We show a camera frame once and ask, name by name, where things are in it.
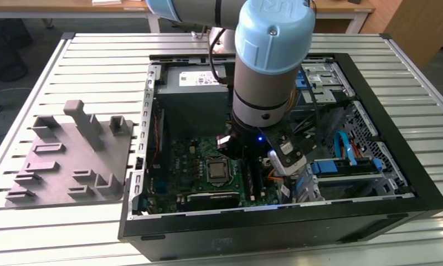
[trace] sticker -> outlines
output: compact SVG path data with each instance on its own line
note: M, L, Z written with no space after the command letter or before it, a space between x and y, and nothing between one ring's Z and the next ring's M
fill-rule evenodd
M281 192L288 198L291 197L291 189L285 185L281 187Z
M309 76L309 81L312 82L321 82L321 79L319 76Z
M144 7L126 7L124 10L139 10L146 11L147 9Z
M295 150L295 147L293 147L293 144L291 142L288 143L284 143L281 146L280 146L281 150L283 150L283 153L285 155L291 154L291 152Z
M191 71L179 74L179 85L184 86L211 86L220 85L211 71Z

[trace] gray carpet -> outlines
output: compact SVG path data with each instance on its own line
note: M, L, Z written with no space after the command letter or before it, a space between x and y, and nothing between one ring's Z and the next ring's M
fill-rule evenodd
M51 54L59 43L64 32L80 33L148 33L150 25L146 19L55 19L55 28L46 29L40 19L26 19L26 25L32 35L35 43L32 46L20 50L23 59L28 65L28 75L19 81L3 83L0 82L0 90L6 88L32 88ZM174 27L170 21L162 20L163 32L184 32L195 29L200 32L202 27L194 28L194 25L182 25ZM436 84L438 90L443 94L443 51L441 51L429 67L425 70L427 76ZM0 94L0 135L8 132L15 117L20 111L28 91L18 90L7 94Z

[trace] red cable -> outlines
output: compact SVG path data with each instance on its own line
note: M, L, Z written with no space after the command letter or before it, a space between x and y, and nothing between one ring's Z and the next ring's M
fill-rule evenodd
M155 156L154 156L154 160L151 162L151 168L154 168L154 164L155 164L155 160L156 160L156 157L158 157L158 153L160 151L160 134L159 134L159 131L158 131L158 117L156 117L156 113L154 113L154 116L155 116L155 132L156 132L156 152L155 152Z

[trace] aluminum profile table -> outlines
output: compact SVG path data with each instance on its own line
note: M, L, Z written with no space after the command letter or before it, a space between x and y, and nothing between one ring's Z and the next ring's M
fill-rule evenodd
M0 206L35 132L36 115L68 122L63 106L82 99L106 121L139 121L151 54L200 54L191 34L76 34L63 39L0 146ZM379 35L317 34L312 52L349 53L443 194L443 98L395 41ZM134 128L134 143L140 128ZM130 164L135 162L131 154ZM148 262L118 240L122 203L0 211L0 265ZM369 242L174 262L174 265L443 265L443 212Z

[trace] wooden desk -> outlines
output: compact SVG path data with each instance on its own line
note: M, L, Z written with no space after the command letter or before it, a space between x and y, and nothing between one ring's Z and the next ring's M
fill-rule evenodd
M316 2L319 19L348 19L347 33L360 33L368 14L375 12L369 0L361 4L348 0ZM160 33L158 17L146 1L124 0L123 4L94 6L92 0L0 0L0 18L147 18L151 32Z
M92 0L0 0L0 12L142 12L150 8L144 1L94 6Z
M376 10L369 0L363 0L361 4L353 4L348 0L316 0L316 3L317 33L360 33L368 15Z
M0 18L147 18L151 32L160 33L146 1L94 6L92 0L0 0Z

